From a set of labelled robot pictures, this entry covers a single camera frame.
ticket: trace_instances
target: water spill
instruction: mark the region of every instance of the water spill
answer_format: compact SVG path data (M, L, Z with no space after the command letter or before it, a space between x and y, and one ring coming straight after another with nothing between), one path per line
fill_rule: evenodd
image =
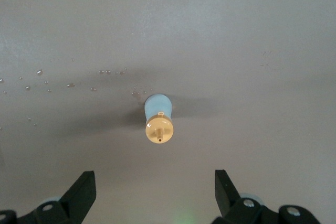
M139 92L133 91L133 92L132 92L132 96L135 97L137 100L140 100L140 99L141 99L141 95L140 95Z

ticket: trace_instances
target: screw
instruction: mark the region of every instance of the screw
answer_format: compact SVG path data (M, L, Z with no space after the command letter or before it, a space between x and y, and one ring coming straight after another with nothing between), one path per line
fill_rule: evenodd
M298 209L296 209L295 207L288 207L287 211L294 216L300 216L300 212Z
M245 199L244 200L244 205L247 206L247 207L254 207L254 203L250 199Z

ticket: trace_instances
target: yellow nozzle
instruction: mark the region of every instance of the yellow nozzle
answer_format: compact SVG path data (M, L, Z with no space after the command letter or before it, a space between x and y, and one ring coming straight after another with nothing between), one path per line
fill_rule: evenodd
M163 144L173 136L173 133L173 123L163 112L152 116L146 122L146 135L153 143Z

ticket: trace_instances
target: yellow cap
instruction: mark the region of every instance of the yellow cap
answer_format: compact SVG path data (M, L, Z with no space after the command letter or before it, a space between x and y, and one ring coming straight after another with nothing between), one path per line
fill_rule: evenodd
M159 112L146 122L146 135L150 141L156 144L167 142L174 133L172 120Z

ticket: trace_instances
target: small plastic container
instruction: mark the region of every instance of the small plastic container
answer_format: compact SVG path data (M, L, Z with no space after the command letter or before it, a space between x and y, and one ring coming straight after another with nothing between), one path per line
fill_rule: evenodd
M154 94L145 102L146 135L156 144L167 142L174 133L172 102L163 94Z

